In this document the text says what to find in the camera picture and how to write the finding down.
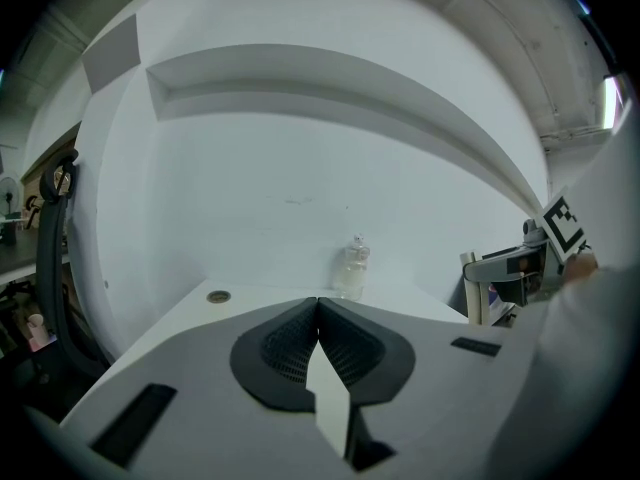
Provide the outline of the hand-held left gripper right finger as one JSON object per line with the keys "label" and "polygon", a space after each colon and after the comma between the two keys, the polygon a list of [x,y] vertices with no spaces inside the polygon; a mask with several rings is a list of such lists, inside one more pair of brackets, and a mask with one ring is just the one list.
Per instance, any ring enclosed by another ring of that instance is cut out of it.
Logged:
{"label": "hand-held left gripper right finger", "polygon": [[531,325],[444,322],[321,298],[349,393],[345,461],[369,478],[480,477],[531,364]]}

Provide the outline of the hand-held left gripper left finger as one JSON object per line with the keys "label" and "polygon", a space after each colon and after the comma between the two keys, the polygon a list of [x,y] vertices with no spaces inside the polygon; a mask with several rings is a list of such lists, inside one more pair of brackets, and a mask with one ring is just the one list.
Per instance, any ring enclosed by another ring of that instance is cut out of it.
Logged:
{"label": "hand-held left gripper left finger", "polygon": [[134,480],[342,480],[306,387],[315,306],[181,331],[105,376],[63,428]]}

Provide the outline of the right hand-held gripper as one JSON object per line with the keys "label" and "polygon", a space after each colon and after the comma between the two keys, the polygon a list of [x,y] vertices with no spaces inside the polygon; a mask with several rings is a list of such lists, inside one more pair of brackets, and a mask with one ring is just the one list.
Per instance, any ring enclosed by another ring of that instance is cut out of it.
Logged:
{"label": "right hand-held gripper", "polygon": [[588,245],[565,190],[534,220],[547,235],[540,247],[511,247],[487,255],[474,251],[463,253],[464,279],[477,283],[507,282],[509,303],[529,304],[549,299],[563,282],[567,260]]}

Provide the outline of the person's right forearm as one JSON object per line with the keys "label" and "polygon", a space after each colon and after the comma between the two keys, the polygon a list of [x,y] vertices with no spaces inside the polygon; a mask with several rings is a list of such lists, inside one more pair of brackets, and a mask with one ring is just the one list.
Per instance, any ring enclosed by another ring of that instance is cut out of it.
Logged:
{"label": "person's right forearm", "polygon": [[566,262],[563,281],[569,284],[575,281],[586,279],[598,269],[598,262],[591,253],[580,253],[572,255]]}

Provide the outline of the white table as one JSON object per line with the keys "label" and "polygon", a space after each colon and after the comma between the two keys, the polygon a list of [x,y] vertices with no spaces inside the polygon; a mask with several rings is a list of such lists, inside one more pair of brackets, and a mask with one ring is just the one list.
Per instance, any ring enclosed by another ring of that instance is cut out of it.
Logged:
{"label": "white table", "polygon": [[[231,299],[222,304],[209,303],[206,296],[214,290],[228,291],[231,294]],[[114,362],[106,374],[110,376],[119,372],[162,342],[186,330],[290,300],[308,297],[332,298],[335,295],[336,293],[330,289],[315,290],[234,284],[218,286],[211,280],[205,280],[145,332]],[[359,302],[413,317],[455,323],[468,321],[466,317],[447,304],[413,285],[369,285],[364,289]]]}

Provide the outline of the clear plastic bottle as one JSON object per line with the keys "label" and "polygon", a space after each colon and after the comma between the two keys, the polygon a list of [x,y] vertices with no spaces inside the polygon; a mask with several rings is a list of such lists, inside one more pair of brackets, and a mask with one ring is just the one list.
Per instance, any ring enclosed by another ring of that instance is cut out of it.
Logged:
{"label": "clear plastic bottle", "polygon": [[364,291],[370,248],[361,234],[341,250],[333,278],[333,289],[337,296],[351,301],[359,300]]}

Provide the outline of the person's white garment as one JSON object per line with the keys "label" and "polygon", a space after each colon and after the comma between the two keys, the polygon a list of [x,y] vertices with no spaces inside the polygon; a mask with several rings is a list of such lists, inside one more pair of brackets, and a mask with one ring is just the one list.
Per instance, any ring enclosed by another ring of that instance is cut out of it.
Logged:
{"label": "person's white garment", "polygon": [[546,304],[486,480],[610,480],[640,456],[640,98],[567,197],[598,269]]}

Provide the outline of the black office chair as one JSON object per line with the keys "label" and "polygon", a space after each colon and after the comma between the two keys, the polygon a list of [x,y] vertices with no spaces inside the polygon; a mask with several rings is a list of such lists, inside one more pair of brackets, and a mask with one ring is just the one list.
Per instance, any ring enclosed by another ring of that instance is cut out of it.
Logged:
{"label": "black office chair", "polygon": [[65,214],[75,191],[77,157],[75,149],[55,154],[40,178],[43,203],[38,227],[36,291],[40,310],[67,362],[81,374],[97,379],[107,370],[107,360],[95,343],[75,336],[75,325],[67,316],[62,282]]}

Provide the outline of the dark desk with white edge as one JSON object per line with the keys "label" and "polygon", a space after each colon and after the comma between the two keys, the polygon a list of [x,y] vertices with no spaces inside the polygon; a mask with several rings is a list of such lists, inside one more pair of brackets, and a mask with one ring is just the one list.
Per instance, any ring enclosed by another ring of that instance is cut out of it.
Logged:
{"label": "dark desk with white edge", "polygon": [[19,231],[14,245],[0,244],[0,286],[36,272],[38,232]]}

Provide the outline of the white standing fan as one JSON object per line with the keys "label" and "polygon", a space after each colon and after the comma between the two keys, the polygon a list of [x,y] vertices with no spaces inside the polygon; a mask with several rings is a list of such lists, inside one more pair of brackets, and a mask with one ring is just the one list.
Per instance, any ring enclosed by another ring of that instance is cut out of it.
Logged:
{"label": "white standing fan", "polygon": [[5,220],[21,216],[20,184],[8,174],[0,175],[0,217]]}

